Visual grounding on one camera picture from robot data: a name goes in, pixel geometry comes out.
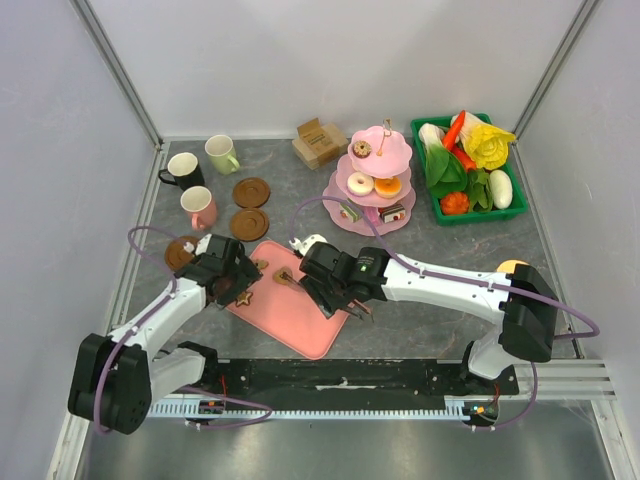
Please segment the small orange glazed donut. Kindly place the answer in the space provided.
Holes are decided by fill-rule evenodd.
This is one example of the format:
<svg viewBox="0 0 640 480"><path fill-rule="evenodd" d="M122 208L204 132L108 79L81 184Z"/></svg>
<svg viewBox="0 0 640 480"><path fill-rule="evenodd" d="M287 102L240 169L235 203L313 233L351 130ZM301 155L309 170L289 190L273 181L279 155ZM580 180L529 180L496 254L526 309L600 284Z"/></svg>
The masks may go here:
<svg viewBox="0 0 640 480"><path fill-rule="evenodd" d="M376 194L385 199L396 197L402 188L403 183L397 176L391 178L376 178L374 180L374 190Z"/></svg>

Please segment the green layered cake slice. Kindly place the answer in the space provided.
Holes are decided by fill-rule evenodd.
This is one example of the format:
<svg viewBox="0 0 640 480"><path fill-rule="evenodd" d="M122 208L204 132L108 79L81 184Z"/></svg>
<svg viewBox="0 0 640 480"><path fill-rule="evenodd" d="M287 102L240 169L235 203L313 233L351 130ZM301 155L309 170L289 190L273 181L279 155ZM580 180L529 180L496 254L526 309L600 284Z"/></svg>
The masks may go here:
<svg viewBox="0 0 640 480"><path fill-rule="evenodd" d="M340 216L351 223L356 223L362 218L361 213L350 202L340 202L339 211Z"/></svg>

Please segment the heart shaped cookie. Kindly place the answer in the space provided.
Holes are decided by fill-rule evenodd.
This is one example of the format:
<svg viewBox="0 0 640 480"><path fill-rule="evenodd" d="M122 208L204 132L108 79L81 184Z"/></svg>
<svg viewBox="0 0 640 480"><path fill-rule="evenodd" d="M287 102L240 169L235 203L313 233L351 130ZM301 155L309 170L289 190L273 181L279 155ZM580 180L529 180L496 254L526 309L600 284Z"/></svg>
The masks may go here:
<svg viewBox="0 0 640 480"><path fill-rule="evenodd" d="M288 267L282 267L273 274L273 280L281 285L294 285L292 271Z"/></svg>

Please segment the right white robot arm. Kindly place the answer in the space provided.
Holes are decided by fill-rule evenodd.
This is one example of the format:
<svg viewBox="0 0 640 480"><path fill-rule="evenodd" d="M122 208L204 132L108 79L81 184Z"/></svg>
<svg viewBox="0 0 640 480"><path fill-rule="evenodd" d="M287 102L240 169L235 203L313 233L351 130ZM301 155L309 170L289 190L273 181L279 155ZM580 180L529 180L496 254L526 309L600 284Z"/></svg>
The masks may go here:
<svg viewBox="0 0 640 480"><path fill-rule="evenodd" d="M312 240L295 252L303 274L299 283L327 317L376 300L434 305L492 323L488 334L472 342L457 371L460 386L469 393L483 392L517 360L551 359L557 297L528 264L518 264L510 273L474 272L422 263L376 247L352 256Z"/></svg>

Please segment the small chocolate nut donut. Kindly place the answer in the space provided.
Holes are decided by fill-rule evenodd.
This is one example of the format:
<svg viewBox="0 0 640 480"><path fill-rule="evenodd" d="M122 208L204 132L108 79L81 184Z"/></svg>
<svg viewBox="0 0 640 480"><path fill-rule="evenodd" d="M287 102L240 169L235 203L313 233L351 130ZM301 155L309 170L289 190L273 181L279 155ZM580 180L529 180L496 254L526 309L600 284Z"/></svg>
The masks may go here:
<svg viewBox="0 0 640 480"><path fill-rule="evenodd" d="M372 147L368 142L358 140L353 143L352 152L357 158L367 158L372 152Z"/></svg>

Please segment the metal serving tongs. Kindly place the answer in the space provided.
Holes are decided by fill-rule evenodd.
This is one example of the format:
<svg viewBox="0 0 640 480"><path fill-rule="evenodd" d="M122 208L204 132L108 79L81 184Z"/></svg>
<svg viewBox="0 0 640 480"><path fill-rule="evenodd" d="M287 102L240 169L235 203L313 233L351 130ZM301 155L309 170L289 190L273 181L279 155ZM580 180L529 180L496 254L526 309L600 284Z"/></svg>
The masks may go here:
<svg viewBox="0 0 640 480"><path fill-rule="evenodd" d="M334 291L331 286L326 286L309 275L304 275L298 280L295 279L294 285L286 286L306 293L327 319L338 311L343 311L360 320L374 321L371 308L356 298L350 298L340 291Z"/></svg>

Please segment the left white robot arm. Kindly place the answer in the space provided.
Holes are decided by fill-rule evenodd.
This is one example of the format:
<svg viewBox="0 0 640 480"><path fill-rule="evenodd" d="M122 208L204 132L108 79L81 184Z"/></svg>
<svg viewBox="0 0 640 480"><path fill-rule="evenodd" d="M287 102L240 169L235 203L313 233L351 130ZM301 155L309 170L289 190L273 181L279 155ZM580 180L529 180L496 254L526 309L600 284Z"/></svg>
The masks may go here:
<svg viewBox="0 0 640 480"><path fill-rule="evenodd" d="M155 403L185 387L215 389L215 349L187 341L160 351L192 317L210 305L227 307L262 277L239 240L215 234L199 240L193 258L168 275L164 290L131 320L79 345L67 410L101 433L133 433Z"/></svg>

